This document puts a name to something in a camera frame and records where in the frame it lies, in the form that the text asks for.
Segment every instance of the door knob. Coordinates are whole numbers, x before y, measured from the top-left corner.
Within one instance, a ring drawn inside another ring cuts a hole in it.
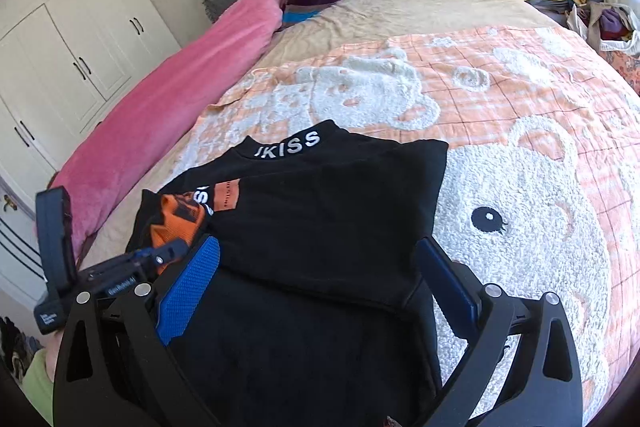
[[[4,195],[4,206],[2,207],[2,210],[4,210],[6,212],[6,208],[10,206],[12,209],[14,210],[18,210],[18,205],[15,204],[15,201],[12,200],[9,195],[5,194]]]

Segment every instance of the green sweater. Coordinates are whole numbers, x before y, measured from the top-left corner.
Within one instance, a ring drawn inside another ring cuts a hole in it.
[[[47,376],[45,349],[39,350],[22,379],[22,392],[42,417],[53,425],[53,382]]]

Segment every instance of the orange label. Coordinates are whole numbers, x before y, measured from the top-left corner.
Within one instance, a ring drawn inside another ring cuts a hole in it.
[[[213,211],[231,210],[238,204],[238,198],[240,197],[240,179],[216,183],[213,190]]]

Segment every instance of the bear eye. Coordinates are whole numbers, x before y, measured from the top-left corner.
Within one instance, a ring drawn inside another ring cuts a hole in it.
[[[481,232],[500,232],[504,231],[504,222],[500,212],[490,206],[478,206],[471,213],[471,223]]]

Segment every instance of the white wardrobe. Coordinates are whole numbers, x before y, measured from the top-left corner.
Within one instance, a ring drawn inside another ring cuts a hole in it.
[[[150,0],[0,0],[0,176],[18,199],[33,210],[78,144],[179,49]]]

